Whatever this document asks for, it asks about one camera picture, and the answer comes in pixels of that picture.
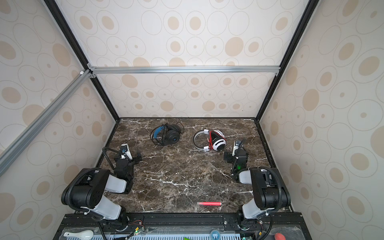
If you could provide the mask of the black blue headphones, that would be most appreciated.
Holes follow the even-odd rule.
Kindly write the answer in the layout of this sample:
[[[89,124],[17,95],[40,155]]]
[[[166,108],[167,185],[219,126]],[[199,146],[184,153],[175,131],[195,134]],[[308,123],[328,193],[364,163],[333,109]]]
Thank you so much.
[[[154,128],[150,134],[151,141],[157,146],[168,146],[176,144],[181,134],[185,131],[185,127],[181,122],[176,124],[165,123]]]

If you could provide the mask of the white red headphones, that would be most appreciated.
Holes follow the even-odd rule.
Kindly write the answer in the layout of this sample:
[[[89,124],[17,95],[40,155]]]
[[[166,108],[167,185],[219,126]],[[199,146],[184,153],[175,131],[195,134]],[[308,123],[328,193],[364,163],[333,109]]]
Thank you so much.
[[[208,136],[208,145],[207,146],[199,147],[196,144],[196,139],[200,135],[207,135]],[[194,143],[196,149],[199,151],[209,152],[210,150],[214,150],[216,152],[219,152],[219,151],[222,151],[226,147],[227,140],[225,139],[224,134],[219,130],[210,131],[208,129],[204,129],[204,130],[198,131],[194,134],[193,143]]]

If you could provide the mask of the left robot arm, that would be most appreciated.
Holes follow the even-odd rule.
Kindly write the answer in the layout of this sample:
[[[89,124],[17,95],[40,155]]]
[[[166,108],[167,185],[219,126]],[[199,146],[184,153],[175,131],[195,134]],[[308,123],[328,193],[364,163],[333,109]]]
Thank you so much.
[[[122,230],[129,224],[126,209],[109,200],[104,193],[129,194],[134,184],[134,166],[142,160],[142,154],[137,152],[132,156],[127,144],[122,144],[118,151],[104,147],[102,153],[112,170],[82,169],[63,191],[61,202]]]

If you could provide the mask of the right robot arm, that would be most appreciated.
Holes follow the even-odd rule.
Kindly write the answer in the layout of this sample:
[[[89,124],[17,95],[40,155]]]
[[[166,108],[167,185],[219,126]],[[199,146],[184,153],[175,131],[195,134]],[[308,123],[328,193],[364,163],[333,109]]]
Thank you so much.
[[[231,177],[238,183],[251,185],[253,198],[238,210],[238,223],[258,220],[291,205],[291,196],[277,168],[248,168],[248,152],[236,141],[224,160],[232,164]]]

